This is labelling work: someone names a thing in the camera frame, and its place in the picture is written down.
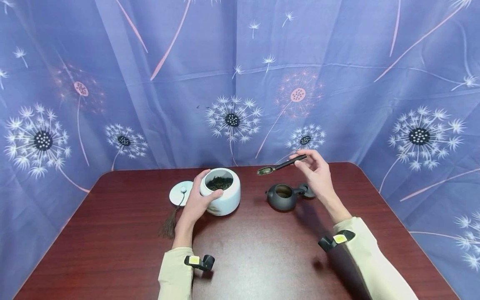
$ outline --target person's left hand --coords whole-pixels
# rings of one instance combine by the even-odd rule
[[[207,210],[209,204],[220,198],[223,195],[223,190],[216,190],[208,196],[202,196],[200,194],[200,183],[202,182],[203,177],[205,177],[210,169],[203,171],[198,174],[197,177],[193,180],[193,187],[190,191],[187,203],[183,209],[183,212],[180,216],[179,223],[185,222],[186,224],[193,225],[195,222],[204,214]]]

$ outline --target white ceramic tea jar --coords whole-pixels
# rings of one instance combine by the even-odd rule
[[[238,175],[227,168],[212,169],[200,184],[200,194],[207,196],[214,191],[207,188],[206,184],[215,177],[233,178],[232,185],[223,191],[223,195],[212,201],[208,206],[207,212],[215,216],[226,216],[231,214],[240,204],[240,179]]]

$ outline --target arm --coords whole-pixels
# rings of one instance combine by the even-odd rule
[[[200,195],[200,181],[209,171],[205,170],[195,177],[190,196],[175,227],[172,249],[163,256],[158,276],[160,283],[158,300],[190,300],[192,298],[193,268],[186,265],[184,260],[186,256],[194,255],[193,227],[210,202],[223,194],[223,191],[218,190],[206,197]]]
[[[334,225],[334,233],[345,229],[355,233],[355,237],[346,242],[345,246],[372,300],[418,299],[405,279],[382,254],[377,240],[361,218],[351,217],[340,200],[332,201],[325,207],[334,221],[339,220]]]
[[[297,152],[297,155],[302,154],[306,154],[307,159],[296,161],[295,166],[303,172],[309,187],[327,209],[335,224],[335,233],[345,229],[355,233],[355,237],[345,242],[345,246],[372,300],[418,299],[405,279],[382,254],[377,240],[363,220],[352,217],[343,206],[333,188],[327,162],[315,150]]]

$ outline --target scoop handle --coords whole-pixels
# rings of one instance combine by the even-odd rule
[[[284,162],[283,164],[280,164],[280,165],[275,166],[274,169],[275,169],[275,170],[278,170],[278,169],[284,168],[284,167],[286,167],[286,166],[290,166],[291,164],[293,164],[293,163],[296,162],[297,160],[302,160],[302,159],[305,159],[305,158],[307,158],[307,155],[306,155],[306,154],[297,156],[296,158],[292,158],[291,160],[287,160],[287,161]]]

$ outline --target tea scoop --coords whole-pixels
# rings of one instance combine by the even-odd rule
[[[297,156],[295,158],[292,158],[291,160],[287,160],[286,162],[284,162],[280,165],[263,167],[263,168],[261,168],[257,171],[257,175],[270,174],[275,170],[280,170],[281,168],[284,168],[286,166],[290,166],[291,164],[293,164],[297,160],[302,160],[302,159],[305,159],[305,158],[307,158],[307,156],[305,154],[303,154],[303,155]]]

